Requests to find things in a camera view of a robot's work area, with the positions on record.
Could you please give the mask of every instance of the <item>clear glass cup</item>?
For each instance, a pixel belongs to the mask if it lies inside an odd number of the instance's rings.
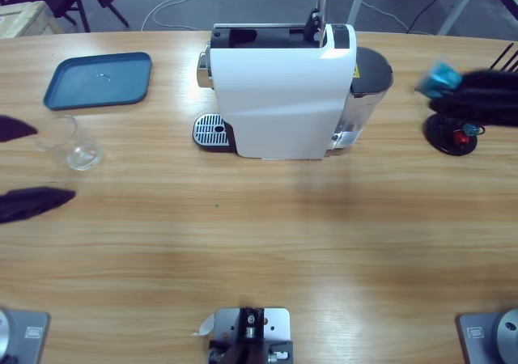
[[[37,145],[70,168],[85,171],[102,158],[99,143],[72,116],[53,117],[38,125]]]

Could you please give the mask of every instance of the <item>gray floor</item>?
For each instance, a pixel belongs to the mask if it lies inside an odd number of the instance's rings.
[[[115,0],[114,6],[128,19],[125,29],[96,0],[83,0],[93,32],[140,31],[150,11],[167,0]],[[416,14],[432,0],[364,0],[377,9],[395,15],[409,25]],[[421,16],[413,30],[437,33],[456,0],[439,0]],[[173,4],[156,12],[146,21],[144,31],[175,30],[169,26],[210,29],[214,23],[302,23],[316,0],[172,0]],[[345,23],[352,0],[329,0],[329,21]],[[70,14],[78,22],[79,15]],[[81,32],[64,19],[59,23],[66,32]],[[362,6],[355,28],[359,31],[404,32],[394,18],[373,8]],[[449,35],[518,40],[518,21],[500,0],[471,0]]]

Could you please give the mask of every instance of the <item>white label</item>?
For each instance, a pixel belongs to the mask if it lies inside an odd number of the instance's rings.
[[[35,326],[29,326],[25,331],[25,338],[41,338],[43,328],[37,328]]]
[[[480,326],[468,328],[468,336],[469,338],[484,338],[484,330]]]

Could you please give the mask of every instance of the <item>wooden crate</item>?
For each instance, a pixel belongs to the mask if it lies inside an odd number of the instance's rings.
[[[61,33],[63,30],[50,14],[45,2],[0,6],[0,39]]]

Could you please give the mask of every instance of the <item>white coffee machine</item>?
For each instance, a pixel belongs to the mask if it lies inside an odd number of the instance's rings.
[[[355,30],[325,22],[318,0],[306,24],[216,24],[197,81],[219,113],[199,117],[204,149],[249,158],[321,159],[352,145],[392,84],[390,65],[359,48]]]

